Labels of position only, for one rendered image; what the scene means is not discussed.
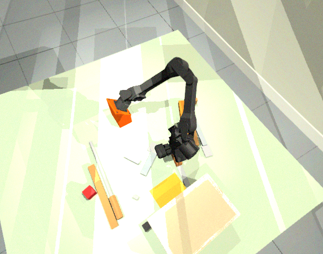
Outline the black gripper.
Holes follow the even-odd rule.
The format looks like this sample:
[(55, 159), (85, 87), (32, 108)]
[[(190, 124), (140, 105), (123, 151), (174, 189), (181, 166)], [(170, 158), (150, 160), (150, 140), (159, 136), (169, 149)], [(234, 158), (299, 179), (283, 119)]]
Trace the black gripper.
[(173, 148), (179, 148), (179, 146), (173, 145), (170, 140), (168, 142), (169, 144), (167, 143), (163, 145), (161, 143), (155, 146), (155, 151), (159, 159), (172, 155), (171, 150)]

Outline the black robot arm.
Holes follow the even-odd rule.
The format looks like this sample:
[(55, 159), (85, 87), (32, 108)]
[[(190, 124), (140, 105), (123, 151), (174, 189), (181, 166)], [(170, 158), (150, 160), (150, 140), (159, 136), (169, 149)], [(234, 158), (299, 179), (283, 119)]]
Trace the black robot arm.
[(127, 108), (130, 106), (132, 101), (142, 101), (146, 98), (147, 92), (170, 78), (178, 76), (186, 82), (184, 109), (178, 125), (179, 129), (173, 125), (168, 130), (171, 133), (171, 143), (175, 146), (179, 146), (179, 148), (173, 148), (171, 153), (174, 155), (176, 162), (182, 162), (186, 159), (191, 159), (200, 149), (192, 141), (194, 139), (194, 131), (197, 128), (195, 100), (198, 79), (192, 73), (187, 61), (180, 57), (174, 57), (167, 63), (164, 70), (154, 75), (141, 85), (132, 86), (127, 90), (120, 90), (120, 97), (117, 101), (114, 100), (114, 104), (117, 110), (127, 112)]

